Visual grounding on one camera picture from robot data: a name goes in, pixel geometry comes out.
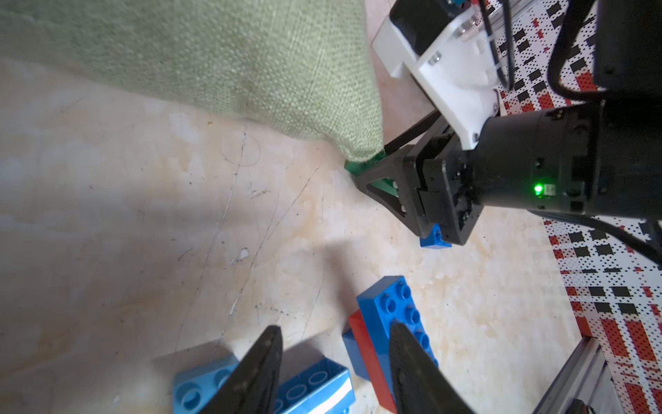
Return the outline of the red 2x4 lego brick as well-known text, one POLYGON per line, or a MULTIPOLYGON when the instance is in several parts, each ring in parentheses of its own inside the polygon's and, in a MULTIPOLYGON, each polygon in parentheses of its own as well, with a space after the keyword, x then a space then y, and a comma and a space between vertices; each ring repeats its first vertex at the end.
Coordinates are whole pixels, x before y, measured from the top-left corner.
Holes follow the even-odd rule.
POLYGON ((357 310, 348 319, 358 344, 361 359, 367 369, 368 379, 372 384, 379 405, 389 412, 396 413, 396 404, 383 373, 372 340, 368 334, 362 314, 357 310))

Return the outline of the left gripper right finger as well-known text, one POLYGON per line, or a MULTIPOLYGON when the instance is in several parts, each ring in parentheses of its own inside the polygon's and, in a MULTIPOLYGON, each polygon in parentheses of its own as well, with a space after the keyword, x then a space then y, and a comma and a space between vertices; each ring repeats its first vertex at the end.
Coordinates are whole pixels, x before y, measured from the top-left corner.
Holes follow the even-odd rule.
POLYGON ((471 413, 410 330, 391 325, 389 359, 398 413, 471 413))

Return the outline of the blue 2x4 lego brick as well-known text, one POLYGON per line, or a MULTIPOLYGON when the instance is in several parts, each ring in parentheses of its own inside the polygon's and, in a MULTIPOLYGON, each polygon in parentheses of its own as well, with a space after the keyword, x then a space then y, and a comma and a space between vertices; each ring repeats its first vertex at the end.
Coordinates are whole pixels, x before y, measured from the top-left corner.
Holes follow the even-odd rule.
POLYGON ((357 297, 360 312, 375 349, 389 391, 393 393, 389 344, 391 326, 403 324, 415 337, 423 350, 437 367, 431 341, 422 324, 421 312, 417 309, 405 277, 384 276, 357 297))

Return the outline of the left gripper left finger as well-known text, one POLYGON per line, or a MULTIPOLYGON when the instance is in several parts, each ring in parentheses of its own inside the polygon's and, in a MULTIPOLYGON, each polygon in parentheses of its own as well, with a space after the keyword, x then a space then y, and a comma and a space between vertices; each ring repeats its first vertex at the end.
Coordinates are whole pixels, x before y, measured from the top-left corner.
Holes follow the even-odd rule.
POLYGON ((267 326, 200 413, 273 413, 282 353, 281 328, 267 326))

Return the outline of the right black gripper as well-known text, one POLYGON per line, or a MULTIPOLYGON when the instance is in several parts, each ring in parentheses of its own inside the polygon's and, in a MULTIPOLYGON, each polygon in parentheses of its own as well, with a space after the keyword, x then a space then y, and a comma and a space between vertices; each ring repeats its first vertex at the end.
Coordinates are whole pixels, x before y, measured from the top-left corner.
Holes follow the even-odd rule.
POLYGON ((416 236, 423 216, 464 244, 481 210, 500 207, 636 219, 661 217, 661 104, 583 103, 488 120, 479 144, 450 141, 422 163, 410 152, 438 121, 433 110, 384 151, 353 162, 353 182, 416 236))

